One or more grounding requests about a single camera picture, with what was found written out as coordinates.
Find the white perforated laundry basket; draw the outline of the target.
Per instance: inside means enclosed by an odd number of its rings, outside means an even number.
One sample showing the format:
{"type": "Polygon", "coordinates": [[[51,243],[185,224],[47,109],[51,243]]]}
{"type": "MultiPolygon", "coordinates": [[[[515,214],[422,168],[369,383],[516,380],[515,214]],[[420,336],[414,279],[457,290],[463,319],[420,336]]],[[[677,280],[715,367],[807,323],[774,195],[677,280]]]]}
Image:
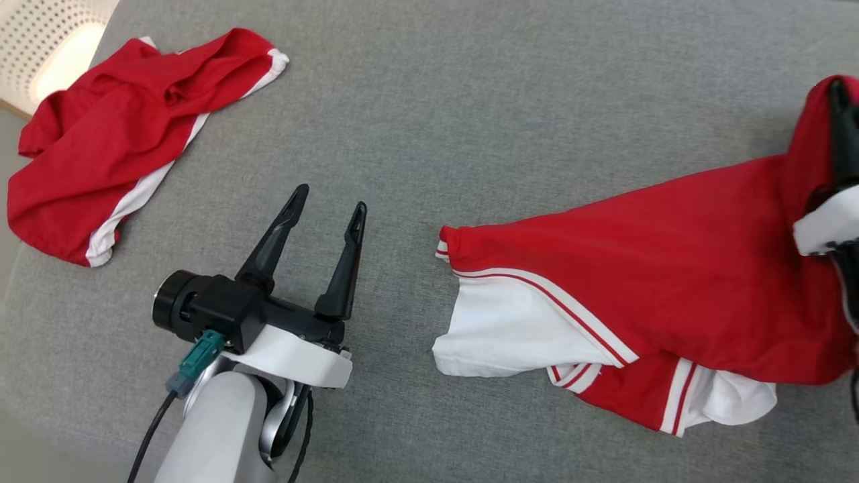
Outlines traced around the white perforated laundry basket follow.
{"type": "Polygon", "coordinates": [[[0,107],[30,118],[88,70],[119,0],[0,0],[0,107]]]}

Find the grey fabric sofa cushion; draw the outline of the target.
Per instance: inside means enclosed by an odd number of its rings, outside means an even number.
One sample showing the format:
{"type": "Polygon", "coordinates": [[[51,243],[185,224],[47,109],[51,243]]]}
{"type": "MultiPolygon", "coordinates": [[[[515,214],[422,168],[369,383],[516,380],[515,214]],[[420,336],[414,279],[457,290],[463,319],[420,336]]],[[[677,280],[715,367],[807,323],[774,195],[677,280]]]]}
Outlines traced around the grey fabric sofa cushion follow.
{"type": "Polygon", "coordinates": [[[0,315],[0,405],[128,470],[188,350],[152,299],[187,269],[232,275],[310,186],[276,293],[312,305],[357,201],[368,226],[343,390],[316,392],[300,483],[859,483],[849,384],[781,387],[754,424],[666,436],[545,370],[443,376],[457,282],[444,224],[506,223],[782,152],[807,92],[859,74],[859,4],[834,0],[121,0],[180,51],[241,25],[288,70],[212,114],[113,259],[24,247],[0,315]]]}

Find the red shorts with white stripe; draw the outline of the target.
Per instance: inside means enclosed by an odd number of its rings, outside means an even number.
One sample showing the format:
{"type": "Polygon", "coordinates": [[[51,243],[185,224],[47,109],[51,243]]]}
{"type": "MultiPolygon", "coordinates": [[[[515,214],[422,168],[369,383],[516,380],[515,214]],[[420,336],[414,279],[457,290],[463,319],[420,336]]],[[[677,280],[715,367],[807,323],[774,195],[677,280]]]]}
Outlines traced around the red shorts with white stripe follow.
{"type": "Polygon", "coordinates": [[[29,162],[9,179],[10,230],[46,256],[104,266],[122,225],[209,116],[278,79],[289,61],[245,28],[180,52],[128,40],[48,95],[22,129],[18,151],[29,162]]]}

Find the red jersey with white sleeves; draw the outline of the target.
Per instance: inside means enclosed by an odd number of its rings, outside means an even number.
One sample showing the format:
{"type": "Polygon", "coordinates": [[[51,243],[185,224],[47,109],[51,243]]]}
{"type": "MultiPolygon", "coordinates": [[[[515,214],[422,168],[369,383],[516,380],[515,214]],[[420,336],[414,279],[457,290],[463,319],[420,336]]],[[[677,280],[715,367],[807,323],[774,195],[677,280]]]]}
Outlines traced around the red jersey with white sleeves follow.
{"type": "Polygon", "coordinates": [[[859,421],[859,244],[801,256],[793,224],[834,196],[828,88],[788,150],[507,224],[445,226],[459,280],[432,348],[449,376],[550,382],[680,437],[743,425],[779,384],[850,375],[859,421]]]}

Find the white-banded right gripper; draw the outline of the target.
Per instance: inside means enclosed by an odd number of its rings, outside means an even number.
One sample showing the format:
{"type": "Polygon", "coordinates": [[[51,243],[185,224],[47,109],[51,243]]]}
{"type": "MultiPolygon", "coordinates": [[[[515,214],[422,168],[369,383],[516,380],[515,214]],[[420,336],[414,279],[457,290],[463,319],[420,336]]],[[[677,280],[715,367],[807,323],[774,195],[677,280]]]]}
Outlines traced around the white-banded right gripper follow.
{"type": "Polygon", "coordinates": [[[859,244],[859,102],[842,79],[828,88],[831,165],[837,193],[793,224],[801,256],[859,244]]]}

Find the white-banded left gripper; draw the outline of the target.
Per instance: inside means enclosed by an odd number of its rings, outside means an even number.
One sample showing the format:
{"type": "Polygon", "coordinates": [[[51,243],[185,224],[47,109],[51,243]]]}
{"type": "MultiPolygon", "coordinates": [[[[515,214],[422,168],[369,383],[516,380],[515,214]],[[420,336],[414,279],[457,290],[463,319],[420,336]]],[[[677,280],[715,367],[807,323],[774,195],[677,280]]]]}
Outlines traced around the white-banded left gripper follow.
{"type": "MultiPolygon", "coordinates": [[[[277,264],[307,196],[309,185],[299,184],[236,273],[236,281],[272,293],[277,264]]],[[[315,313],[264,299],[251,315],[264,327],[243,354],[234,356],[236,363],[311,387],[346,387],[353,365],[352,355],[342,346],[343,321],[352,318],[366,220],[367,205],[360,201],[344,232],[344,247],[328,288],[314,305],[315,313]]]]}

